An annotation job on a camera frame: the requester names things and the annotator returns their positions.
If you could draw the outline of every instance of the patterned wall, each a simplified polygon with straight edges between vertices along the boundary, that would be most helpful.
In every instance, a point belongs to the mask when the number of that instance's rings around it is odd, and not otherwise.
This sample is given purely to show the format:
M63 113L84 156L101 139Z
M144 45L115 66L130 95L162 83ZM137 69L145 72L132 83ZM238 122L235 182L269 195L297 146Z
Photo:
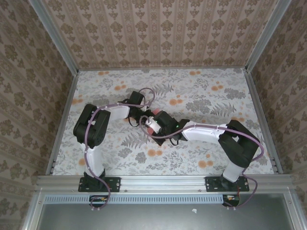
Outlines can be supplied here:
M284 172L307 210L306 0L291 2L252 75Z
M80 69L243 66L277 0L43 0Z
M24 0L0 1L0 229L18 229L45 174L72 76Z

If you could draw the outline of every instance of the floral tablecloth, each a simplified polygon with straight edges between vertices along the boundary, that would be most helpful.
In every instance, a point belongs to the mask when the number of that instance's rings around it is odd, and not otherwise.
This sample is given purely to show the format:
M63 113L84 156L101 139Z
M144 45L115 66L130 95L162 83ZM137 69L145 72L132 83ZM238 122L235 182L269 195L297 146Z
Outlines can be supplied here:
M265 145L242 69L81 71L53 175L84 172L83 151L72 131L87 103L112 104L143 87L156 92L151 108L165 110L177 121L227 124L237 119ZM147 100L152 98L149 91L144 93ZM182 141L173 146L167 141L159 147L124 119L109 123L100 149L107 175L221 174L229 161L211 143ZM264 157L247 173L273 173L266 147Z

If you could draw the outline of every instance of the damask wallpaper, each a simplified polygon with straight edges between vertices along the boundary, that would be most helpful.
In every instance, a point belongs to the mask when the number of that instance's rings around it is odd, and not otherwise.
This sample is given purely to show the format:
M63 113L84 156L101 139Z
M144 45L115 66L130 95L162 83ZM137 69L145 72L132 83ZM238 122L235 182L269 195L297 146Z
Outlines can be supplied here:
M53 175L84 173L84 152L73 128L86 104L112 104L144 87L156 92L153 110L167 111L177 121L190 119L213 125L235 119L265 147L242 69L80 71ZM143 93L146 101L152 98L149 91ZM221 146L213 143L181 141L173 146L167 140L159 147L140 127L131 127L127 119L108 124L98 152L108 175L221 174L229 162ZM253 162L247 173L273 173L266 147L265 156Z
M252 71L285 173L307 212L307 1L293 0Z
M243 66L277 0L43 0L79 69Z
M72 76L29 2L0 1L0 229L18 229L45 174Z

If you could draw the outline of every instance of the gray panel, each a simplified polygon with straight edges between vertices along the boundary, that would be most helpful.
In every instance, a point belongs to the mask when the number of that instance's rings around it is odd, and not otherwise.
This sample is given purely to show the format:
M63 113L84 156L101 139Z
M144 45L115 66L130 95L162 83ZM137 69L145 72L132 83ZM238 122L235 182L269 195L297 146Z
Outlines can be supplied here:
M44 205L40 230L292 230L283 195L255 195L243 208L222 205Z

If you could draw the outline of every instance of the robotic arm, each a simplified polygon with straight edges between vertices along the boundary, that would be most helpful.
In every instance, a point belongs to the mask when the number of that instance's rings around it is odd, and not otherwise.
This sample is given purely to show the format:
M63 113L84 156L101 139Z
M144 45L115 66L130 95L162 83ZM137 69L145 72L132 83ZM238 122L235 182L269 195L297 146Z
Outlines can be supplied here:
M172 118L167 112L160 111L154 114L146 106L140 108L144 96L139 92L133 92L129 99L118 102L115 106L106 107L100 110L94 117L86 135L88 123L97 110L97 107L92 104L87 104L76 123L73 134L81 143L85 150L84 139L87 136L88 151L86 154L89 167L96 176L105 174L102 164L102 158L99 145L102 143L109 121L124 118L134 118L140 121L141 125L150 127L153 134L149 135L158 144L162 145L166 138L179 141L201 140L220 144L228 158L229 164L224 170L221 180L226 180L230 183L235 183L243 170L251 163L258 145L246 136L250 136L259 141L250 131L248 131L240 122L231 120L228 124L223 125L204 125L195 123L188 119L182 119L179 122ZM243 133L245 136L237 135L234 132Z

